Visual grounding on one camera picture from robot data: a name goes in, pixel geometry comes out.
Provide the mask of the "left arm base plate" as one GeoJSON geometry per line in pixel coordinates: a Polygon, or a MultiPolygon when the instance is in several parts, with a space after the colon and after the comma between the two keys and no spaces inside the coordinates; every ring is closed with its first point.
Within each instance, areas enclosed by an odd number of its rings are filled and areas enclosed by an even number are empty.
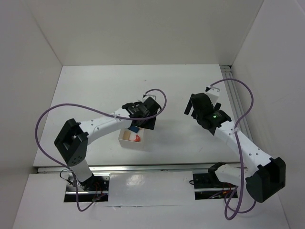
{"type": "MultiPolygon", "coordinates": [[[[108,202],[108,190],[110,183],[110,174],[98,173],[95,174],[97,181],[94,181],[89,187],[82,186],[79,181],[78,186],[78,197],[79,202],[108,202]]],[[[64,195],[64,202],[75,203],[76,202],[76,185],[72,174],[65,179],[66,189],[64,195]]]]}

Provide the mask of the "blue wood block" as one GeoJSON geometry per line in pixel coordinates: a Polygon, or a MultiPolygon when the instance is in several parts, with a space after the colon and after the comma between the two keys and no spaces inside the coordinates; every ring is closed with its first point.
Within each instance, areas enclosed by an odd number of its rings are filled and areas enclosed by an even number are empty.
{"type": "Polygon", "coordinates": [[[134,133],[138,133],[140,130],[137,126],[131,126],[128,129],[134,133]]]}

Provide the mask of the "natural wood block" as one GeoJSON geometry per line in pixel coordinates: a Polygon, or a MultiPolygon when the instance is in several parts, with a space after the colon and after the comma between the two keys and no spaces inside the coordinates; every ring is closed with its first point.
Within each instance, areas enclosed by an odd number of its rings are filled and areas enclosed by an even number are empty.
{"type": "Polygon", "coordinates": [[[130,139],[130,132],[124,131],[123,136],[122,136],[122,140],[129,140],[130,139]]]}

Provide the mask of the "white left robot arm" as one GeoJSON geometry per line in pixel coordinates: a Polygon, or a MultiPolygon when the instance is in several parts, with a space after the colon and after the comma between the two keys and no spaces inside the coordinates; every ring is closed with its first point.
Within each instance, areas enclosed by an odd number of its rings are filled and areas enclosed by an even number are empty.
{"type": "Polygon", "coordinates": [[[85,160],[88,145],[102,136],[131,126],[153,130],[156,117],[146,118],[160,110],[161,106],[155,99],[146,96],[141,101],[124,104],[110,117],[103,115],[83,122],[76,122],[72,118],[65,122],[54,144],[82,188],[94,189],[102,180],[94,176],[85,160]]]}

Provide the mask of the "white perforated plastic box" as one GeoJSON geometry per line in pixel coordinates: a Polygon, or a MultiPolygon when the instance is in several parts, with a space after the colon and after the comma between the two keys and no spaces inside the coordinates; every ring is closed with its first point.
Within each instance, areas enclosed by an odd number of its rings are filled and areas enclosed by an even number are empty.
{"type": "Polygon", "coordinates": [[[128,149],[133,149],[133,150],[142,150],[144,148],[144,139],[145,139],[145,129],[140,128],[138,133],[134,133],[132,131],[130,131],[129,129],[122,129],[119,133],[119,143],[121,145],[121,147],[123,148],[128,148],[128,149]],[[127,140],[122,140],[122,136],[124,131],[130,132],[130,139],[127,140]],[[134,139],[136,137],[136,135],[139,135],[141,137],[141,141],[140,142],[134,142],[134,139]]]}

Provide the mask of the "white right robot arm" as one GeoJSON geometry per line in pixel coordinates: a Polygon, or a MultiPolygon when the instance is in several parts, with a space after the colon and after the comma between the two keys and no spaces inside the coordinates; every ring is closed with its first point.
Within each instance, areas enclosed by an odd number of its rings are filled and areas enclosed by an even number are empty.
{"type": "Polygon", "coordinates": [[[282,158],[272,158],[260,150],[235,127],[230,116],[220,110],[218,96],[211,93],[192,94],[184,113],[191,115],[203,129],[222,140],[238,156],[242,156],[241,164],[246,167],[246,171],[242,175],[240,169],[219,162],[208,169],[210,179],[214,183],[230,183],[235,186],[243,181],[249,195],[263,203],[285,187],[286,164],[282,158]]]}

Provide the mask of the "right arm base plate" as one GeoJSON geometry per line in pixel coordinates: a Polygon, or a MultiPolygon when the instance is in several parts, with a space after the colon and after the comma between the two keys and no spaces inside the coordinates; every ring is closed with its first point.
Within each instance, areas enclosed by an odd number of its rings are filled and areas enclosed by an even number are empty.
{"type": "Polygon", "coordinates": [[[194,187],[195,200],[224,199],[229,197],[235,188],[229,183],[213,182],[208,173],[193,174],[189,184],[194,187]]]}

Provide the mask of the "red arch wood block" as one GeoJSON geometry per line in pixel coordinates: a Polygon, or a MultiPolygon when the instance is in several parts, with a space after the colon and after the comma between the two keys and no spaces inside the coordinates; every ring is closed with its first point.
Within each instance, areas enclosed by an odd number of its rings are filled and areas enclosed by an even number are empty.
{"type": "Polygon", "coordinates": [[[141,137],[139,135],[136,135],[134,142],[140,142],[141,141],[141,137]]]}

